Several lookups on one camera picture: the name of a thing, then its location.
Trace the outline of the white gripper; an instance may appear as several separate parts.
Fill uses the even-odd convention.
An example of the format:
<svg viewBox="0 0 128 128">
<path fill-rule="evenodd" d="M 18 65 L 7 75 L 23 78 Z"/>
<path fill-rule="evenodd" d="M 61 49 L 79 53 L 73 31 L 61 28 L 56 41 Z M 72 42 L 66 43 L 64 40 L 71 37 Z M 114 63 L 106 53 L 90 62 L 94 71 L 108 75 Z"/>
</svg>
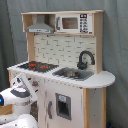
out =
<svg viewBox="0 0 128 128">
<path fill-rule="evenodd" d="M 19 75 L 17 75 L 16 77 L 12 79 L 12 87 L 13 88 L 15 87 L 25 88 L 26 90 L 29 91 L 31 100 L 37 99 L 36 92 L 34 91 L 33 87 L 30 85 L 28 79 L 23 73 L 20 73 Z"/>
</svg>

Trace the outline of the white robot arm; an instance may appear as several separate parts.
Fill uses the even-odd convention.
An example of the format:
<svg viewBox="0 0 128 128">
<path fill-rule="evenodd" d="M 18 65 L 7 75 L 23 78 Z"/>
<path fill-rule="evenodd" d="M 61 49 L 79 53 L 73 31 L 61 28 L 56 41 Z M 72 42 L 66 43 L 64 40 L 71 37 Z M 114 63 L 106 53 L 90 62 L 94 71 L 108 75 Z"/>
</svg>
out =
<svg viewBox="0 0 128 128">
<path fill-rule="evenodd" d="M 30 114 L 37 95 L 24 74 L 11 80 L 11 87 L 0 92 L 0 106 L 13 106 L 13 113 L 0 116 L 0 128 L 39 128 Z"/>
</svg>

